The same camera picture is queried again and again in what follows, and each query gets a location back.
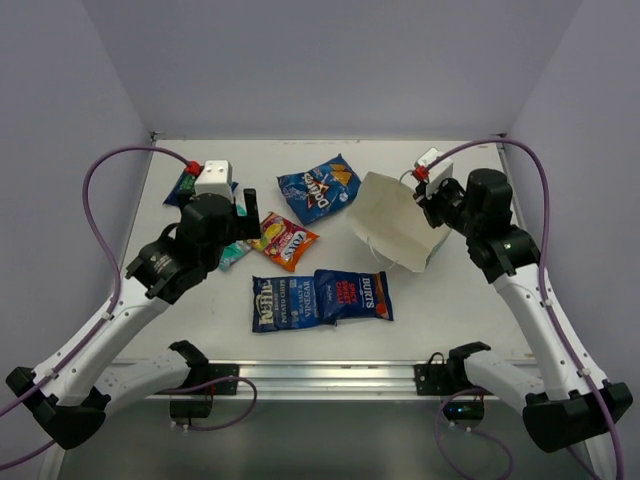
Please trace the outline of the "green mint snack packet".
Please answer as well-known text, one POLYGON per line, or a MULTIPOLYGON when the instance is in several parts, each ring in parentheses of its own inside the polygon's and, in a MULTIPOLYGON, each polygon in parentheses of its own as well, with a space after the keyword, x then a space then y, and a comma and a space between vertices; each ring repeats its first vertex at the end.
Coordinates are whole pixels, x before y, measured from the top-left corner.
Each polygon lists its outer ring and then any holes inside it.
POLYGON ((238 240, 223 250, 218 269, 226 272, 232 265, 244 258, 252 250, 251 244, 247 240, 238 240))

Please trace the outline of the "blue white snack packet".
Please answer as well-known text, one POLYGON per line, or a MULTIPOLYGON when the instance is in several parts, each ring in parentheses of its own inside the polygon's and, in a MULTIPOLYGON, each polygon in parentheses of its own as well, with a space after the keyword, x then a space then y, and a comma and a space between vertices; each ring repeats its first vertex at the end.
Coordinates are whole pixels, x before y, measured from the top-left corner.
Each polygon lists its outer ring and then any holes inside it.
POLYGON ((256 277, 253 333, 314 328, 321 325, 312 276, 256 277))

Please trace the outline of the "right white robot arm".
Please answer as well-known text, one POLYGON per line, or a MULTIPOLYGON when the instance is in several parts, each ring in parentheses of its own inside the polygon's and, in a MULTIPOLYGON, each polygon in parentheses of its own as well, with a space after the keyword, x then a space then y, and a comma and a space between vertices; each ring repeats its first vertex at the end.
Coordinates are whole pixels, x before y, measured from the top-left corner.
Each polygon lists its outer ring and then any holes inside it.
POLYGON ((472 171, 467 184, 453 178, 421 182, 414 200, 431 227, 460 233, 472 262, 515 317, 540 371, 531 376, 500 359, 482 342, 450 350, 447 384, 455 392, 480 387, 518 412, 536 444, 552 453, 609 428, 633 402, 623 382, 612 383, 575 334, 550 286, 539 283, 540 250, 512 221, 512 188, 504 173, 472 171))

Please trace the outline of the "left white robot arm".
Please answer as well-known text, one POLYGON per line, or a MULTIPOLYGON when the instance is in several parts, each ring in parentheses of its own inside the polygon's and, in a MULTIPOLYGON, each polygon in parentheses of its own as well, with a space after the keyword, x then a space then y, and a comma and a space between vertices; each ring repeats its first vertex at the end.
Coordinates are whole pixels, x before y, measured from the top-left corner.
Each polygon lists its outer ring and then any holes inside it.
POLYGON ((103 309, 71 340, 41 364, 8 375, 8 387, 54 444, 74 449, 109 416, 156 393, 210 393, 209 360, 188 341, 122 370, 111 364, 143 328, 218 267, 225 247, 260 237, 257 194, 243 194, 244 214, 233 198, 192 197, 180 220, 141 248, 103 309))

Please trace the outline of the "dark blue red snack packet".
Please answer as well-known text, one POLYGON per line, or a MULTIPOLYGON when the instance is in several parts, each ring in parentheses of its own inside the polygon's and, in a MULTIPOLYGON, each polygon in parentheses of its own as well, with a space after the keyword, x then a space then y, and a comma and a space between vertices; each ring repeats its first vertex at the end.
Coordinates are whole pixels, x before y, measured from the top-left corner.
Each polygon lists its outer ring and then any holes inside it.
POLYGON ((393 321, 387 273, 318 269, 313 276, 316 303, 324 324, 342 319, 377 318, 393 321))

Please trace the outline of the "blue cookie snack packet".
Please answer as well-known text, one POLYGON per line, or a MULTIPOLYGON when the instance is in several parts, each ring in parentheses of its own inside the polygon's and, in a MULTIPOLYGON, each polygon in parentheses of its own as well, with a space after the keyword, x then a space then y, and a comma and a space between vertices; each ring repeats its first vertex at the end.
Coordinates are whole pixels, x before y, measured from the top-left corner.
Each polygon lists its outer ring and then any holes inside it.
POLYGON ((351 204, 361 179, 338 154, 308 171, 278 176, 277 183, 297 219, 308 226, 351 204))

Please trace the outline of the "orange snack packet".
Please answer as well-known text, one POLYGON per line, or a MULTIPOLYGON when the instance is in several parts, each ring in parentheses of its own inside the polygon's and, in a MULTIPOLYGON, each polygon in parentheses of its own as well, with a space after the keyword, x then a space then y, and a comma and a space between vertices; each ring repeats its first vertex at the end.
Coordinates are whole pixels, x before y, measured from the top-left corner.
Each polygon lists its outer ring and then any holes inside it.
POLYGON ((319 236, 275 212, 261 222, 261 237, 249 245, 288 272, 294 272, 303 254, 319 236))

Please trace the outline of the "blue Burts crisps packet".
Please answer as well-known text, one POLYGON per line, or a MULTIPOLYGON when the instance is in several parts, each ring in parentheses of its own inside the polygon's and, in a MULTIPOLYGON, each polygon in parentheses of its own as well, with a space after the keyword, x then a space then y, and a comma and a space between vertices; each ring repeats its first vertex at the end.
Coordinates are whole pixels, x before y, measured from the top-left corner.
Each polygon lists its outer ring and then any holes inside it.
POLYGON ((196 164, 191 164, 186 167, 180 174, 170 193, 165 198, 163 204, 181 207, 188 200, 194 198, 194 183, 202 169, 203 166, 196 164))

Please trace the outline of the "green printed paper bag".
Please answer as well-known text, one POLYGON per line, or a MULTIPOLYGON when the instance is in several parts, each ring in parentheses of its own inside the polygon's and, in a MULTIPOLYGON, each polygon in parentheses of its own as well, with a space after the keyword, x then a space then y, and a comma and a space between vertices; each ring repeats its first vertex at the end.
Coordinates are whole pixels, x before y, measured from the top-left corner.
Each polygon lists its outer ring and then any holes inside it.
POLYGON ((347 219, 355 235, 376 254, 421 273, 450 229, 432 228, 413 194, 399 179, 369 172, 348 208, 347 219))

